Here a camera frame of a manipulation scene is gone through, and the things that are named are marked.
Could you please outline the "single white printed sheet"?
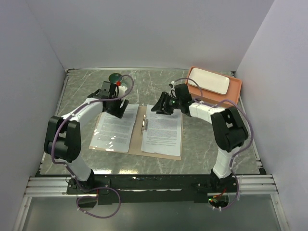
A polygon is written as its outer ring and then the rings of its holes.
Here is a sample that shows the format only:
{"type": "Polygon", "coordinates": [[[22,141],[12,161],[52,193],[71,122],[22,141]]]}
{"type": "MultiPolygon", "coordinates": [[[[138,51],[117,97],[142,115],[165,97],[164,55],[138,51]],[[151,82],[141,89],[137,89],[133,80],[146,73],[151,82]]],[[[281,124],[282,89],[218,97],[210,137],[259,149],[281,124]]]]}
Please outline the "single white printed sheet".
{"type": "Polygon", "coordinates": [[[122,118],[101,113],[90,142],[91,150],[127,153],[139,106],[129,104],[122,118]]]}

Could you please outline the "white printed paper sheets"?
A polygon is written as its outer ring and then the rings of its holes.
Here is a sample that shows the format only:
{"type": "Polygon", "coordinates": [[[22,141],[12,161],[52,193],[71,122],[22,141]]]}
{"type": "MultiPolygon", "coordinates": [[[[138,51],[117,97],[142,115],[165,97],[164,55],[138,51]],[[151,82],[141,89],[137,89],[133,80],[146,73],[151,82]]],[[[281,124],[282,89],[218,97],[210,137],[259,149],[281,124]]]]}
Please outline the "white printed paper sheets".
{"type": "Polygon", "coordinates": [[[171,115],[161,115],[151,111],[147,105],[148,127],[142,135],[141,150],[161,158],[181,160],[182,118],[179,109],[171,115]]]}

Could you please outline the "beige cardboard folder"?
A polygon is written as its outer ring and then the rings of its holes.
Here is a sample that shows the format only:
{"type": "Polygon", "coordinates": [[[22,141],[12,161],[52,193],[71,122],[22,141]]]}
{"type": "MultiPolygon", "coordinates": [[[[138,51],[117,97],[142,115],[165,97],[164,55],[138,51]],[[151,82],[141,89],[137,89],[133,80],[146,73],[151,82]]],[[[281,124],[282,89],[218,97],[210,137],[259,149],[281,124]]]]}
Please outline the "beige cardboard folder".
{"type": "Polygon", "coordinates": [[[127,152],[127,154],[161,158],[160,155],[154,156],[154,155],[145,153],[141,150],[141,143],[142,143],[141,125],[142,125],[143,115],[146,114],[146,107],[147,106],[139,105],[137,116],[136,116],[136,121],[135,121],[133,131],[132,131],[129,151],[127,152]]]}

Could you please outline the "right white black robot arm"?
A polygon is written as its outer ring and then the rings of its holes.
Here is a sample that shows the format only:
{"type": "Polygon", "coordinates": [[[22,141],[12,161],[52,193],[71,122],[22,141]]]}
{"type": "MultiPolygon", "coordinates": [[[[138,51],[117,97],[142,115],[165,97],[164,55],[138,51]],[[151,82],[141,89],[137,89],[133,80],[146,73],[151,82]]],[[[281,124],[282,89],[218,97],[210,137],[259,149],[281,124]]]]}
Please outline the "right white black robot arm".
{"type": "Polygon", "coordinates": [[[248,130],[235,106],[221,108],[209,106],[192,99],[186,84],[174,86],[174,93],[162,92],[152,112],[171,115],[178,109],[184,115],[204,120],[212,125],[218,146],[218,155],[212,172],[216,175],[210,180],[211,188],[220,192],[227,187],[226,177],[232,174],[232,162],[248,139],[248,130]]]}

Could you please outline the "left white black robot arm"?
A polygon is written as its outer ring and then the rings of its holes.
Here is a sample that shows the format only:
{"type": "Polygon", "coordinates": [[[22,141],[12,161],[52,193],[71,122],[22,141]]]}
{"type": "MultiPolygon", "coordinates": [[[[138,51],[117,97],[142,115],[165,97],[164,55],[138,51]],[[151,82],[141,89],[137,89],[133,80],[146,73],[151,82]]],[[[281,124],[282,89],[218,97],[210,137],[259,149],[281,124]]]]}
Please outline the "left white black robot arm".
{"type": "Polygon", "coordinates": [[[48,121],[44,152],[51,156],[54,164],[65,166],[83,193],[95,189],[95,175],[80,155],[81,128],[103,112],[122,118],[128,106],[125,97],[131,90],[132,87],[120,80],[105,81],[72,112],[61,117],[52,116],[48,121]]]}

